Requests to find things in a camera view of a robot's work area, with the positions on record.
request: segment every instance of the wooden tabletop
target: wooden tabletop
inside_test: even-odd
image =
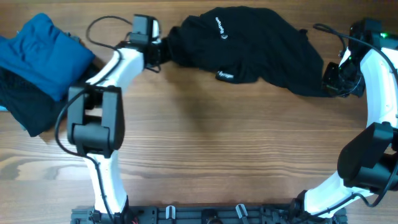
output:
[[[313,30],[314,23],[348,33],[353,22],[373,17],[398,32],[398,4],[390,1],[0,0],[0,35],[14,37],[45,12],[106,62],[112,51],[85,39],[85,29],[98,17],[152,15],[167,35],[188,15],[240,5],[268,7],[297,29],[308,29],[325,65],[339,62],[341,43]],[[93,28],[92,37],[115,45],[129,30],[108,20]],[[366,96],[302,97],[263,80],[233,85],[173,62],[160,74],[138,76],[123,99],[120,167],[131,205],[288,203],[334,173],[341,149],[367,120]],[[396,223],[397,199],[389,192],[376,208],[352,203],[349,223]],[[69,223],[71,209],[93,203],[85,163],[62,152],[53,131],[30,138],[9,113],[0,113],[1,224]]]

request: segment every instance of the blue fabric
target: blue fabric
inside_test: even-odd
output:
[[[25,78],[55,101],[67,94],[94,57],[43,13],[27,22],[15,38],[0,37],[0,67]]]

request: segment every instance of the black cloth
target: black cloth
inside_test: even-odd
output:
[[[98,72],[91,64],[79,79],[83,82]],[[34,84],[0,67],[0,105],[7,108],[31,137],[54,126],[67,97],[56,102]]]
[[[323,60],[298,31],[264,8],[217,7],[189,16],[168,36],[174,62],[216,72],[230,83],[258,77],[303,96],[329,96],[321,89]]]

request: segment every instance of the white logo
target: white logo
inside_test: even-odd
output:
[[[228,73],[223,73],[222,71],[218,72],[218,76],[225,77],[225,78],[233,78],[234,76]]]
[[[217,21],[217,23],[218,23],[218,28],[220,29],[221,38],[222,38],[222,39],[227,39],[227,38],[228,38],[228,35],[224,34],[224,28],[223,28],[223,26],[221,25],[221,21],[218,19],[218,17],[216,17],[216,21]]]

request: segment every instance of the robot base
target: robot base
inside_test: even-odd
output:
[[[137,217],[140,224],[211,224],[209,219],[203,217],[204,213],[215,212],[216,217],[223,224],[291,224],[297,223],[301,218],[288,221],[287,214],[290,204],[266,204],[263,206],[246,207],[247,216],[238,215],[236,207],[176,207],[175,219],[169,215],[166,219],[166,208],[135,207],[130,210]],[[71,215],[71,224],[92,224],[90,220],[94,208],[74,209]],[[347,224],[345,208],[337,211],[332,218],[318,218],[305,221],[303,224]]]

